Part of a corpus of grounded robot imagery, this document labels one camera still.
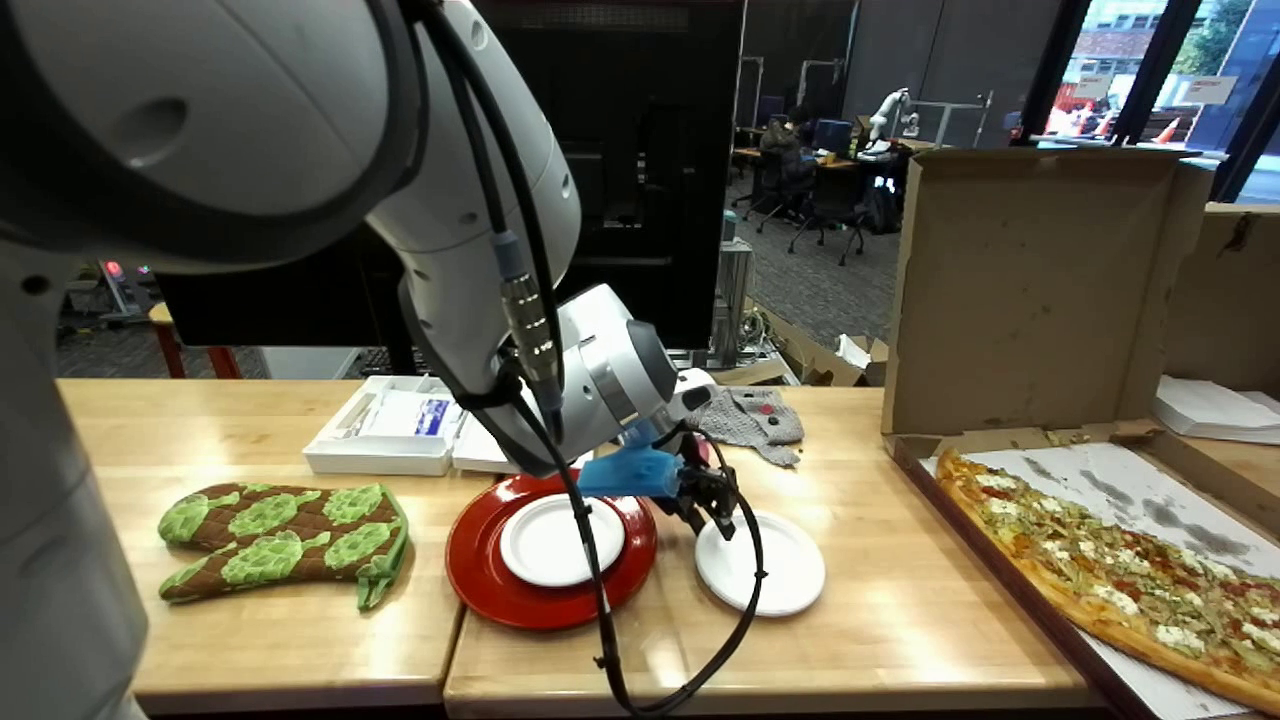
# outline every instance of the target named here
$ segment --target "floor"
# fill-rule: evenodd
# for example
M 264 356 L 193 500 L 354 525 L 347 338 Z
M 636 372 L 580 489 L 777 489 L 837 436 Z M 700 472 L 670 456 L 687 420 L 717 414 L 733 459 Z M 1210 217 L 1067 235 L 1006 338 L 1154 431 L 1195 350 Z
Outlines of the floor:
M 837 349 L 841 332 L 889 335 L 897 292 L 897 235 L 867 235 L 862 256 L 851 247 L 851 231 L 828 231 L 817 245 L 817 229 L 790 219 L 762 219 L 741 202 L 741 235 L 750 245 L 747 298 L 790 318 L 813 338 Z M 267 377 L 255 349 L 233 349 L 244 377 Z M 188 377 L 211 377 L 200 349 L 184 349 Z M 56 338 L 58 377 L 167 377 L 158 342 L 145 318 L 76 325 Z M 379 372 L 379 356 L 362 350 L 347 377 Z

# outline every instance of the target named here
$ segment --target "wooden table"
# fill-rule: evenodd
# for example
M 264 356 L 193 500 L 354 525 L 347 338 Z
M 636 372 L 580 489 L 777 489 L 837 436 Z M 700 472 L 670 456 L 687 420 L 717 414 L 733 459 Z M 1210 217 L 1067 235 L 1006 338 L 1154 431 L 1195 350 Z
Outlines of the wooden table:
M 167 606 L 157 587 L 193 557 L 157 535 L 158 513 L 219 480 L 314 480 L 300 447 L 354 393 L 333 380 L 62 380 L 151 636 L 134 677 L 148 711 L 427 709 L 441 704 L 458 599 L 443 540 L 484 480 L 384 480 L 406 513 L 413 566 L 389 604 L 354 613 L 347 585 L 267 587 Z
M 880 452 L 875 388 L 789 388 L 807 447 L 797 472 L 733 452 L 761 513 L 807 526 L 828 559 L 817 606 L 756 619 L 687 711 L 1095 709 L 1083 677 L 984 571 L 962 540 Z M 692 566 L 692 535 L 658 515 L 656 571 L 614 613 L 636 697 L 666 697 L 736 613 Z M 509 633 L 465 616 L 448 716 L 614 716 L 596 627 Z

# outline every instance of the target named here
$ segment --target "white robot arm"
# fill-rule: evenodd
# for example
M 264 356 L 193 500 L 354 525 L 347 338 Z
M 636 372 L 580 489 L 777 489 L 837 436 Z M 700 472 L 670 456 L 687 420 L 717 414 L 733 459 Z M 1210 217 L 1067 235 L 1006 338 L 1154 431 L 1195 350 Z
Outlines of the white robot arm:
M 134 716 L 145 613 L 53 385 L 81 258 L 236 272 L 369 219 L 432 372 L 533 472 L 675 385 L 609 289 L 549 312 L 576 189 L 467 0 L 0 0 L 0 94 L 2 716 Z

